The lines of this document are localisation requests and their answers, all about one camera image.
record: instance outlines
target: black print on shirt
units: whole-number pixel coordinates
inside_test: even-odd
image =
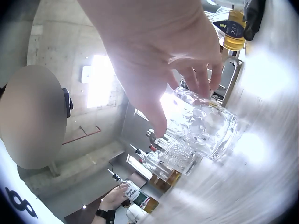
[[[35,211],[33,210],[33,207],[30,205],[30,203],[25,199],[22,200],[21,197],[19,196],[19,194],[15,191],[10,191],[8,188],[5,188],[6,192],[8,194],[9,200],[11,201],[11,203],[13,204],[13,206],[18,209],[19,211],[24,211],[27,210],[27,212],[33,217],[33,218],[37,218],[37,215],[35,213]],[[15,201],[15,197],[17,197],[20,200],[20,204],[18,204]]]

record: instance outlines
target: embossed glass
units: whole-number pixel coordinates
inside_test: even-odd
[[[183,87],[175,89],[167,98],[165,100],[171,103],[164,110],[168,121],[166,133],[177,141],[175,145],[181,150],[178,153],[174,152],[178,149],[172,148],[169,151],[173,152],[168,154],[177,157],[177,163],[182,155],[189,157],[194,152],[219,161],[236,133],[236,117],[215,102],[202,99]]]
[[[160,161],[185,175],[188,175],[196,162],[201,159],[190,146],[181,144],[174,138],[170,138],[163,149],[165,150],[163,153],[157,151]]]

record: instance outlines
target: metal counter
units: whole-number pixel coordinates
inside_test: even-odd
[[[203,159],[139,224],[262,224],[298,198],[298,15],[268,0],[226,104],[239,133],[223,165]]]

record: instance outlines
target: hand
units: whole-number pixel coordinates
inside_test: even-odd
[[[100,33],[130,103],[151,122],[157,138],[167,121],[160,98],[167,84],[178,87],[172,69],[204,98],[221,80],[222,62],[215,29],[201,1],[79,0]],[[208,81],[207,65],[212,69]]]
[[[125,191],[128,189],[126,184],[121,184],[120,186],[112,189],[103,199],[100,204],[99,209],[108,211],[115,210],[120,204],[127,200],[125,196]]]

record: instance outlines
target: watch strap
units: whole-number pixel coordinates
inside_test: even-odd
[[[108,210],[107,212],[104,210],[97,210],[96,216],[100,216],[106,220],[106,224],[114,224],[115,219],[115,210]]]
[[[97,210],[96,213],[95,213],[96,216],[101,216],[102,218],[106,219],[108,218],[108,213],[104,210]]]

